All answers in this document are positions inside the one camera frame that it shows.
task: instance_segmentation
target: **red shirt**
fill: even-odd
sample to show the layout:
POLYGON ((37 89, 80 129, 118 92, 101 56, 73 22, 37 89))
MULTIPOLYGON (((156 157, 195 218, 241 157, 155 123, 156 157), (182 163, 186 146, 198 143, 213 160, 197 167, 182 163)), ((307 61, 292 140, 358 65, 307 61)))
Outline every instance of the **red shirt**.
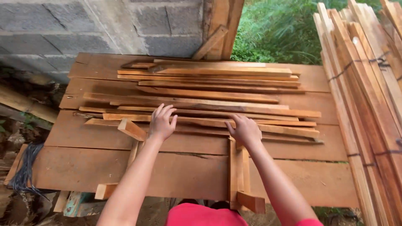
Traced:
MULTIPOLYGON (((183 203, 173 207, 165 226, 247 226, 246 221, 236 212, 228 209, 211 209, 203 205, 183 203)), ((306 219, 296 226, 322 226, 318 220, 306 219)))

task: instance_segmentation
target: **person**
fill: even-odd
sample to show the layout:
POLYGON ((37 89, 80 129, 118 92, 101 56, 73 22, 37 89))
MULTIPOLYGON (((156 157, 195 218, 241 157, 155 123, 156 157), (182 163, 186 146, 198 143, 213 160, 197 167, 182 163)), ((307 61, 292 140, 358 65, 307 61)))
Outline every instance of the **person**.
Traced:
MULTIPOLYGON (((148 138, 107 201, 97 226, 133 226, 136 224, 159 148, 175 130, 177 115, 169 123, 169 118, 175 111, 176 109, 172 105, 164 107, 164 104, 161 104, 152 113, 148 138)), ((284 226, 322 225, 311 206, 275 164, 263 146, 262 133, 254 120, 239 114, 233 114, 230 118, 236 123, 236 128, 234 129, 226 121, 229 133, 250 153, 281 224, 284 226)), ((246 226, 247 223, 237 211, 228 208, 212 209, 203 205, 183 203, 169 211, 165 225, 246 226)))

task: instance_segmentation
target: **hand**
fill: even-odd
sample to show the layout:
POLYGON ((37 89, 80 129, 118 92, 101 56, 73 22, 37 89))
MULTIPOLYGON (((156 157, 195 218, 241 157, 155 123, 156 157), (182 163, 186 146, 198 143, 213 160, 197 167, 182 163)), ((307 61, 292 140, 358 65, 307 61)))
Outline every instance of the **hand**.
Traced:
POLYGON ((160 141, 165 141, 176 129, 177 115, 173 116, 172 122, 169 123, 169 118, 177 109, 173 105, 163 107, 161 104, 154 110, 151 116, 150 129, 148 131, 148 138, 155 138, 160 141))
POLYGON ((263 134, 254 120, 238 114, 233 114, 229 117, 236 123, 236 129, 234 129, 228 121, 225 121, 225 124, 230 135, 237 142, 241 143, 246 148, 250 147, 252 144, 261 143, 263 134))

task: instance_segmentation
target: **wooden table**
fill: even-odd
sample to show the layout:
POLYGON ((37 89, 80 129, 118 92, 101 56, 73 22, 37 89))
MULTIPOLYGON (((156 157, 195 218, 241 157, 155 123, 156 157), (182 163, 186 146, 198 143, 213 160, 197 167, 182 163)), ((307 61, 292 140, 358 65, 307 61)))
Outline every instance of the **wooden table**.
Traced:
MULTIPOLYGON (((63 110, 33 167, 36 187, 95 192, 99 183, 120 180, 133 139, 115 127, 84 125, 87 119, 73 116, 73 111, 81 106, 110 107, 108 102, 84 100, 84 92, 139 94, 135 81, 117 78, 121 65, 137 59, 152 62, 154 57, 96 53, 78 55, 60 104, 63 110)), ((307 93, 278 95, 278 98, 281 104, 289 105, 291 109, 321 111, 322 118, 316 120, 316 129, 320 131, 319 139, 325 144, 264 142, 264 146, 310 205, 358 207, 334 100, 322 66, 267 66, 301 72, 299 81, 307 93)), ((163 143, 157 156, 147 196, 227 200, 229 143, 227 136, 173 134, 163 143)), ((268 203, 252 160, 250 184, 252 194, 265 197, 268 203)))

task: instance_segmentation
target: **concrete block wall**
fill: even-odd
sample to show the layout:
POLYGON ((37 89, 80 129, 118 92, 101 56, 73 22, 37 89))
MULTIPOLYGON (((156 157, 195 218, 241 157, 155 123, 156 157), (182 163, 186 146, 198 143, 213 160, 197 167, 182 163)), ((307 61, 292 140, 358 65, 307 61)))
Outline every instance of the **concrete block wall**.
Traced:
POLYGON ((79 52, 191 57, 203 0, 0 0, 0 62, 68 83, 79 52))

